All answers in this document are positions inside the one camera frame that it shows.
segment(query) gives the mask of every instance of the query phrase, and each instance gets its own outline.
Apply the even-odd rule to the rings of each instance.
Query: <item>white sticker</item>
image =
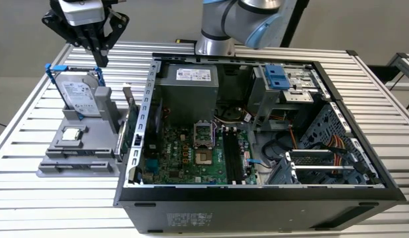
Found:
[[[210,81],[210,69],[181,68],[177,70],[177,80]]]
[[[250,122],[250,119],[252,119],[252,115],[248,113],[245,116],[245,122]]]
[[[85,116],[99,116],[101,112],[89,85],[77,82],[63,82],[62,85],[75,111]]]
[[[166,217],[172,227],[208,227],[213,213],[168,213]]]

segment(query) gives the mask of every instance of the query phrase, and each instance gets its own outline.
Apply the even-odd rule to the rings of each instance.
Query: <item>metal rail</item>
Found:
[[[142,101],[151,53],[193,54],[192,44],[119,42],[103,69],[113,100],[127,107],[122,85]],[[237,46],[237,56],[317,60],[407,196],[408,203],[341,232],[196,234],[189,237],[409,237],[409,114],[359,57],[345,51]],[[94,66],[83,49],[65,47],[55,63]],[[142,237],[113,207],[118,178],[38,178],[35,171],[59,128],[65,103],[44,76],[0,137],[0,237]]]

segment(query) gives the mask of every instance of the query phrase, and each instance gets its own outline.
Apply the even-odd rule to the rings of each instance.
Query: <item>orange cable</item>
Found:
[[[291,135],[292,135],[292,140],[293,140],[293,148],[297,149],[297,144],[296,144],[296,139],[295,139],[292,127],[291,127]]]

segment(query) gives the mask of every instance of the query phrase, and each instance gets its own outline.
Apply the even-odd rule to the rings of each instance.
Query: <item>motherboard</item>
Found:
[[[158,158],[146,161],[145,180],[154,184],[232,184],[229,179],[237,173],[240,183],[257,184],[254,168],[248,163],[248,158],[252,159],[248,133],[232,130],[234,138],[229,142],[224,133],[228,135],[213,124],[208,128],[205,124],[166,127]],[[233,142],[237,151],[226,151],[228,143]]]

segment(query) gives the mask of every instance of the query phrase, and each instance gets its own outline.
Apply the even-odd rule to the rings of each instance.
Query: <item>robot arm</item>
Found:
[[[198,55],[234,56],[236,39],[261,49],[276,38],[283,24],[284,0],[204,0]]]
[[[109,63],[107,53],[126,30],[130,18],[113,10],[127,0],[50,0],[43,23],[77,47],[93,52],[99,67]]]
[[[77,47],[93,52],[99,67],[109,63],[114,47],[130,18],[113,10],[127,0],[50,0],[51,10],[43,23]],[[198,55],[234,56],[234,42],[260,49],[266,47],[283,24],[284,0],[204,0],[202,37]],[[110,24],[113,32],[106,34]]]

